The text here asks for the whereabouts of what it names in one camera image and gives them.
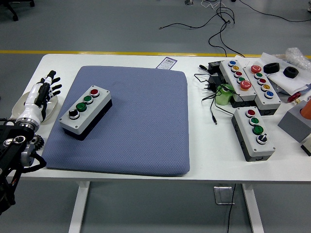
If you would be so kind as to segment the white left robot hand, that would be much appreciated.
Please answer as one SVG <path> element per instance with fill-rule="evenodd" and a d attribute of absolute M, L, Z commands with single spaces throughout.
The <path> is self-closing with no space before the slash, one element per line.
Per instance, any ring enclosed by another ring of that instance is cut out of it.
<path fill-rule="evenodd" d="M 41 78 L 31 89 L 25 103 L 24 111 L 16 119 L 16 124 L 33 123 L 39 125 L 46 118 L 48 102 L 51 98 L 61 93 L 62 85 L 54 85 L 60 81 L 60 77 L 55 78 L 56 71 L 51 70 L 46 77 Z"/>

